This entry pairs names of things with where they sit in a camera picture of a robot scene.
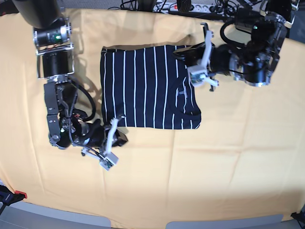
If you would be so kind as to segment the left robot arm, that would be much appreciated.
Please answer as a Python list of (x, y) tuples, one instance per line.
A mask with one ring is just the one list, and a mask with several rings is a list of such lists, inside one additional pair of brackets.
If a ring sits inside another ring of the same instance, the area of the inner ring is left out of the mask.
[(263, 0), (259, 11), (239, 7), (220, 29), (223, 45), (212, 43), (213, 32), (203, 23), (204, 42), (173, 52), (186, 65), (193, 86), (218, 87), (216, 74), (233, 77), (254, 87), (268, 85), (280, 59), (279, 52), (291, 29), (298, 0)]

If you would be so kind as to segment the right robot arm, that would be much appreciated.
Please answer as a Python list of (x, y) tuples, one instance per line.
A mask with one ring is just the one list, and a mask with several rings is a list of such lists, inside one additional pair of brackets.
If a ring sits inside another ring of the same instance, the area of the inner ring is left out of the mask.
[(71, 23), (55, 0), (15, 0), (14, 6), (33, 27), (37, 76), (46, 79), (45, 104), (50, 144), (97, 148), (122, 146), (128, 139), (113, 124), (95, 118), (90, 94), (73, 80), (75, 73)]

